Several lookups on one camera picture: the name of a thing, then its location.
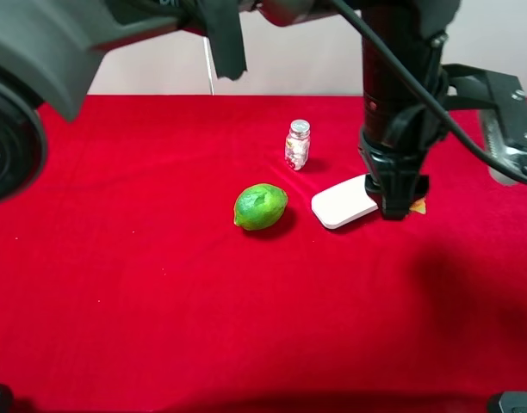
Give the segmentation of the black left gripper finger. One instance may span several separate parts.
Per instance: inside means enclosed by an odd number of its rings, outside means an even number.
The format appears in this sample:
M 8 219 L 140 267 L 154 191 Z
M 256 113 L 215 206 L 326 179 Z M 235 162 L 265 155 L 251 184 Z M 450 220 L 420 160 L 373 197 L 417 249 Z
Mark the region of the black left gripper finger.
M 414 171 L 386 171 L 380 173 L 381 212 L 384 219 L 402 220 L 417 200 L 419 174 Z
M 414 200 L 422 200 L 430 190 L 430 177 L 420 176 L 414 189 Z

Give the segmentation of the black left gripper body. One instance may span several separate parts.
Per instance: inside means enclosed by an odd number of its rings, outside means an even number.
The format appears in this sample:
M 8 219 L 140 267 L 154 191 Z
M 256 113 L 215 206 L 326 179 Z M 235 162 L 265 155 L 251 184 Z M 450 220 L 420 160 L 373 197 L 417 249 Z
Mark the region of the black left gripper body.
M 363 21 L 392 54 L 435 98 L 443 99 L 441 58 L 448 39 L 444 29 L 422 32 L 415 8 L 367 8 Z M 363 46 L 364 123 L 360 152 L 368 167 L 365 189 L 381 194 L 380 173 L 421 169 L 431 146 L 441 136 L 437 118 L 394 74 L 394 69 L 368 39 Z

